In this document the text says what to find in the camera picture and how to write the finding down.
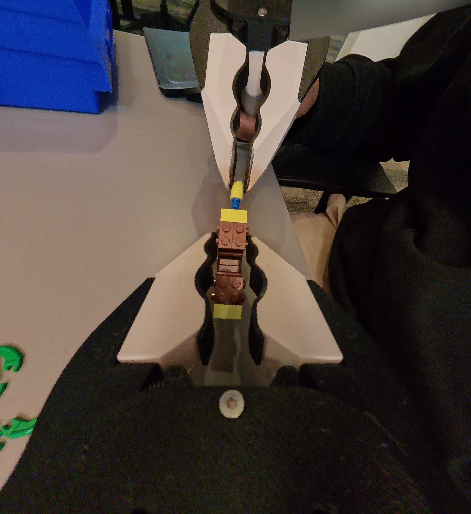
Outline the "blue plastic bin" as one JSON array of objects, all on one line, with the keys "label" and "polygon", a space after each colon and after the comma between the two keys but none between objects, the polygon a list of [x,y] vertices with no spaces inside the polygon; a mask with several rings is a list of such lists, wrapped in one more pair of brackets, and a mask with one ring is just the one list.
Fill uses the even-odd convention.
[{"label": "blue plastic bin", "polygon": [[0,1],[0,106],[97,114],[113,37],[109,1]]}]

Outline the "black smartphone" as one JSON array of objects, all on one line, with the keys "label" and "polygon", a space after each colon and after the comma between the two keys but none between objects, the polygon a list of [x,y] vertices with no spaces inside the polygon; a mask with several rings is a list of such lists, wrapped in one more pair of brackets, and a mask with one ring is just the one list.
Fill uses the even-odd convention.
[{"label": "black smartphone", "polygon": [[198,95],[189,33],[145,27],[143,34],[161,93],[172,98]]}]

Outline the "scattered green leaf pieces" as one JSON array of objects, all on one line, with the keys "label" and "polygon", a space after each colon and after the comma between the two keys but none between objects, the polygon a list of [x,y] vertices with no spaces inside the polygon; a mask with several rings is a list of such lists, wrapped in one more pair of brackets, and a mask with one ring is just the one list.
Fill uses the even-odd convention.
[{"label": "scattered green leaf pieces", "polygon": [[[11,345],[0,346],[0,360],[2,361],[2,369],[7,372],[19,372],[24,363],[23,353],[16,347]],[[7,382],[1,381],[0,371],[0,397],[7,388]],[[3,440],[13,440],[20,437],[30,435],[36,425],[37,419],[26,419],[23,417],[15,417],[8,421],[7,424],[0,425],[0,451],[5,443]]]}]

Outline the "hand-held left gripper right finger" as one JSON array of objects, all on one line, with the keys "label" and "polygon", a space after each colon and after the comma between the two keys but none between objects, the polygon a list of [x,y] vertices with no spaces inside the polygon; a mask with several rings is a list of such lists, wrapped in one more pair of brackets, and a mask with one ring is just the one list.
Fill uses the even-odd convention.
[{"label": "hand-held left gripper right finger", "polygon": [[256,295],[249,352],[256,365],[338,364],[343,355],[302,273],[257,237],[247,247],[249,286]]}]

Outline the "brown brick assembly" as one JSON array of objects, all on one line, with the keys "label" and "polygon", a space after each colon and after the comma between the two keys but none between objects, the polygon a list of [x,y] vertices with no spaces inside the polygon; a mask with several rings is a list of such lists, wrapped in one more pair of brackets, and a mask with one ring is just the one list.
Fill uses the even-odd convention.
[{"label": "brown brick assembly", "polygon": [[211,301],[213,304],[242,305],[246,282],[242,263],[248,246],[247,224],[219,222],[216,229],[216,269]]}]

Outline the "black mesh office chair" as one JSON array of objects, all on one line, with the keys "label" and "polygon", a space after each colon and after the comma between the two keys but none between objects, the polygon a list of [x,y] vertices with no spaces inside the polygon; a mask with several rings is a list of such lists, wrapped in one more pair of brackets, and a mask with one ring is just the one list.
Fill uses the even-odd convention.
[{"label": "black mesh office chair", "polygon": [[322,191],[315,214],[325,212],[332,194],[341,194],[348,202],[354,196],[388,198],[397,192],[378,162],[301,151],[282,152],[272,167],[280,186]]}]

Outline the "person's leg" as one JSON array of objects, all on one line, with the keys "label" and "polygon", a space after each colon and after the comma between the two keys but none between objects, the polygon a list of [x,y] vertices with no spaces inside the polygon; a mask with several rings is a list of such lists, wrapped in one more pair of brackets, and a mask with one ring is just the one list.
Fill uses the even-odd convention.
[{"label": "person's leg", "polygon": [[290,214],[300,247],[312,279],[332,295],[329,286],[329,256],[336,231],[347,209],[342,194],[329,196],[324,213]]}]

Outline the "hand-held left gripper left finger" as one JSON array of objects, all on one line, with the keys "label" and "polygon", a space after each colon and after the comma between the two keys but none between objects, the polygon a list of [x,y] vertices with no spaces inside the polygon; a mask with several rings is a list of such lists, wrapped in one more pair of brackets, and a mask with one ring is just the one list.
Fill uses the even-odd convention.
[{"label": "hand-held left gripper left finger", "polygon": [[213,350],[210,306],[196,275],[212,273],[208,232],[155,276],[117,354],[120,363],[206,365]]}]

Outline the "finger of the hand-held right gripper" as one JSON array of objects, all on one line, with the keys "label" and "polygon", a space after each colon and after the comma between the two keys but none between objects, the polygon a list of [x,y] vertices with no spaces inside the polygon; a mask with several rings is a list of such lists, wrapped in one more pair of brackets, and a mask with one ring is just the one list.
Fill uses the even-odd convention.
[{"label": "finger of the hand-held right gripper", "polygon": [[235,36],[230,33],[210,35],[201,96],[215,161],[226,189],[232,187],[236,156],[233,119],[238,102],[233,85],[245,61],[246,48]]},{"label": "finger of the hand-held right gripper", "polygon": [[247,190],[271,163],[296,117],[307,48],[305,42],[286,41],[266,55],[265,68],[271,85],[260,108],[260,128],[252,142]]}]

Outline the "person's right hand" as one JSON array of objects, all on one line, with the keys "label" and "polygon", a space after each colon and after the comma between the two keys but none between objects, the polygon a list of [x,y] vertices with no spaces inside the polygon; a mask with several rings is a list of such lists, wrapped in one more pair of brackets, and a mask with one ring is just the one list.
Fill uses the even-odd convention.
[{"label": "person's right hand", "polygon": [[[301,102],[295,120],[305,116],[313,108],[319,94],[319,89],[320,79],[317,78]],[[250,142],[256,134],[256,126],[256,118],[248,116],[245,112],[239,110],[239,127],[236,131],[236,138],[244,142]]]}]

